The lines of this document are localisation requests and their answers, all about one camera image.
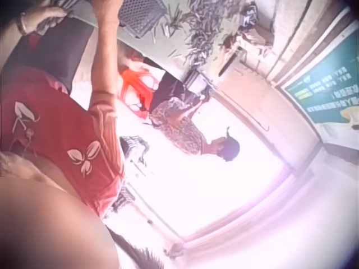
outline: plastic crate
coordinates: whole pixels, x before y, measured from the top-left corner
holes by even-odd
[[[142,38],[166,12],[161,0],[125,0],[118,18],[131,35]]]

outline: red plastic chair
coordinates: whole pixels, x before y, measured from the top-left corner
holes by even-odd
[[[143,100],[142,105],[144,106],[145,111],[134,111],[133,109],[131,109],[131,111],[138,117],[146,119],[148,117],[148,110],[151,106],[154,89],[157,89],[159,81],[150,72],[135,72],[131,69],[123,71],[121,76],[123,78],[123,86],[121,92],[118,94],[118,98],[131,109],[131,107],[126,104],[125,100],[128,87],[132,86],[136,90],[137,96]]]

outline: red t-shirt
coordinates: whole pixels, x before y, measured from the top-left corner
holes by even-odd
[[[89,110],[63,85],[35,68],[19,68],[2,87],[1,150],[14,142],[61,169],[99,217],[121,189],[123,152],[116,135],[116,96],[95,92]]]

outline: floral top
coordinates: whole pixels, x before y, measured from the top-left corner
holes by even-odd
[[[164,101],[156,107],[150,114],[150,119],[167,139],[169,139],[175,147],[189,155],[201,155],[203,144],[206,138],[200,130],[194,125],[193,121],[184,117],[177,125],[170,124],[168,118],[179,110],[188,108],[183,101],[177,97],[173,97],[168,101]]]

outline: wristwatch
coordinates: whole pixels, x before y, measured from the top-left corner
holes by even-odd
[[[16,19],[16,25],[21,35],[25,36],[29,33],[27,32],[26,26],[24,24],[25,13],[21,13],[20,16]]]

